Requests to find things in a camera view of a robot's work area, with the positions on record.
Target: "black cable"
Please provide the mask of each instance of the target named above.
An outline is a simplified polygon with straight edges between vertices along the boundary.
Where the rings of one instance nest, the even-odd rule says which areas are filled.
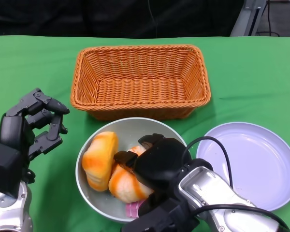
[[[184,164],[184,159],[185,159],[185,155],[186,153],[189,151],[189,149],[194,145],[196,144],[197,142],[201,141],[201,140],[212,140],[214,141],[215,143],[217,143],[221,150],[223,151],[223,154],[226,158],[226,162],[227,162],[227,167],[228,167],[228,173],[229,173],[229,182],[230,182],[230,186],[231,188],[233,188],[233,178],[232,178],[232,173],[231,173],[231,165],[230,165],[230,160],[229,160],[229,156],[228,156],[228,153],[226,151],[226,149],[224,148],[224,146],[222,145],[222,143],[218,140],[218,139],[215,139],[213,137],[210,137],[210,136],[204,136],[204,137],[200,137],[200,138],[197,138],[195,140],[193,140],[191,143],[188,144],[188,146],[185,148],[184,152],[183,152],[183,155],[182,155],[182,164]]]
[[[268,216],[269,218],[277,221],[281,226],[285,227],[287,230],[289,230],[289,227],[286,225],[286,223],[278,216],[275,214],[256,207],[251,207],[247,205],[240,205],[240,204],[212,204],[212,205],[205,205],[202,206],[201,208],[198,208],[196,210],[193,210],[191,212],[191,216],[194,217],[200,213],[203,213],[205,211],[209,210],[215,210],[215,209],[235,209],[235,210],[244,210],[244,211],[250,211],[250,212],[255,212],[255,213],[260,213],[265,216]]]
[[[270,21],[270,0],[267,0],[267,21],[269,22],[269,31],[270,36],[272,36],[272,28],[271,28],[271,21]]]
[[[262,11],[262,15],[264,14],[264,11],[265,11],[265,9],[266,9],[266,7],[267,7],[267,4],[268,4],[268,2],[266,1],[265,7],[264,7],[264,9],[263,9],[263,11]]]
[[[151,17],[151,20],[153,21],[153,24],[155,26],[155,30],[156,30],[156,38],[158,37],[158,26],[157,26],[157,23],[155,21],[155,18],[153,16],[153,13],[151,12],[151,8],[150,8],[150,0],[147,0],[147,5],[148,5],[148,10],[149,10],[149,13],[150,13],[150,17]]]
[[[257,31],[256,33],[257,33],[257,34],[260,34],[260,33],[270,33],[270,32],[269,32],[269,31]],[[277,32],[272,31],[272,34],[275,34],[275,35],[277,35],[278,37],[280,37],[280,35],[279,35]]]

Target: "green tablecloth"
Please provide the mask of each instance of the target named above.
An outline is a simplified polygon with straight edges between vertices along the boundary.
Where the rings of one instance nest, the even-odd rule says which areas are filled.
[[[35,87],[66,104],[69,133],[63,144],[31,164],[30,214],[36,232],[118,232],[120,225],[94,212],[75,182],[75,162],[86,139],[105,122],[70,105],[75,58],[90,46],[194,44],[204,55],[212,99],[185,120],[165,121],[188,143],[226,122],[264,126],[290,145],[290,38],[178,38],[127,40],[103,38],[0,37],[0,118]],[[290,227],[290,202],[275,213]],[[206,225],[198,227],[207,232]]]

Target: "bowl rim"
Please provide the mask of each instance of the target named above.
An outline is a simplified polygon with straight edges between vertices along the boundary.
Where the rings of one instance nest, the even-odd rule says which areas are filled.
[[[78,187],[78,190],[79,192],[81,193],[82,197],[84,198],[84,200],[87,202],[87,204],[92,208],[94,209],[96,212],[98,212],[99,214],[101,214],[102,216],[108,218],[108,219],[111,219],[113,221],[117,221],[117,222],[123,222],[123,223],[127,223],[127,222],[131,222],[133,221],[135,218],[129,218],[129,219],[122,219],[122,218],[117,218],[117,217],[114,217],[114,216],[111,216],[109,214],[106,214],[104,213],[103,211],[101,211],[100,209],[96,208],[90,201],[89,199],[87,199],[87,197],[85,196],[84,192],[82,191],[82,188],[80,186],[80,183],[79,183],[79,176],[78,176],[78,165],[79,165],[79,162],[80,162],[80,158],[81,158],[81,155],[83,153],[83,150],[85,149],[86,145],[88,144],[89,141],[92,140],[92,138],[97,134],[99,133],[102,129],[104,129],[105,127],[109,126],[109,125],[112,125],[114,123],[117,123],[117,122],[120,122],[120,121],[125,121],[125,120],[131,120],[131,119],[141,119],[141,120],[148,120],[148,121],[152,121],[152,122],[156,122],[156,123],[159,123],[159,124],[162,124],[164,125],[165,127],[167,127],[168,129],[170,129],[172,132],[174,132],[181,140],[181,142],[187,146],[185,140],[173,129],[171,128],[170,126],[164,124],[163,122],[160,122],[160,121],[157,121],[157,120],[154,120],[154,119],[151,119],[151,118],[146,118],[146,117],[128,117],[128,118],[123,118],[123,119],[119,119],[119,120],[116,120],[116,121],[113,121],[113,122],[110,122],[106,125],[104,125],[103,127],[99,128],[98,130],[96,130],[87,140],[86,142],[84,143],[84,145],[82,146],[80,152],[78,153],[78,157],[77,157],[77,161],[76,161],[76,167],[75,167],[75,177],[76,177],[76,183],[77,183],[77,187]]]

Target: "basket rim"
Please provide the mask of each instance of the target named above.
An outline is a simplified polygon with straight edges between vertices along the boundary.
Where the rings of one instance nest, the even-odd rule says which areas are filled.
[[[79,85],[80,80],[80,70],[83,63],[83,57],[91,51],[94,50],[141,50],[144,48],[156,48],[156,49],[166,49],[166,48],[184,48],[185,50],[192,49],[195,53],[199,55],[199,62],[202,65],[202,86],[204,90],[204,96],[202,98],[198,99],[192,99],[192,100],[154,100],[154,101],[125,101],[125,102],[100,102],[100,103],[85,103],[80,101],[77,98],[76,90]],[[211,98],[211,92],[209,88],[208,83],[208,75],[207,70],[205,68],[205,62],[204,57],[201,52],[201,50],[192,44],[166,44],[166,45],[121,45],[121,46],[97,46],[97,47],[88,47],[83,49],[77,56],[76,64],[78,64],[75,67],[74,71],[74,77],[73,77],[73,83],[72,83],[72,90],[71,90],[71,105],[79,110],[114,110],[115,108],[118,109],[119,106],[124,106],[125,109],[161,109],[161,108],[190,108],[190,107],[198,107],[207,104],[210,101]]]

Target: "plate rim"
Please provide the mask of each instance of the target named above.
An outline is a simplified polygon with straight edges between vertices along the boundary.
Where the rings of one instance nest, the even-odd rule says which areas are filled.
[[[229,125],[229,124],[247,124],[247,125],[250,125],[250,126],[259,127],[259,128],[261,128],[263,130],[266,130],[266,131],[270,132],[271,134],[273,134],[274,136],[276,136],[279,140],[281,140],[285,144],[285,146],[288,148],[288,150],[290,151],[290,146],[279,135],[277,135],[273,131],[271,131],[271,130],[263,127],[263,126],[260,126],[260,125],[254,124],[254,123],[250,123],[250,122],[227,122],[227,123],[223,123],[223,124],[220,124],[220,125],[215,126],[211,130],[209,130],[204,136],[207,136],[209,133],[211,133],[212,131],[216,130],[219,127],[222,127],[222,126],[225,126],[225,125]],[[199,154],[199,150],[200,150],[201,145],[204,144],[205,142],[206,142],[205,140],[200,141],[200,143],[198,145],[198,148],[197,148],[197,152],[196,152],[196,158],[198,157],[198,154]],[[269,209],[269,211],[277,210],[277,209],[285,206],[287,203],[289,203],[289,201],[290,201],[290,197],[285,202],[283,202],[282,204],[279,204],[278,206]]]

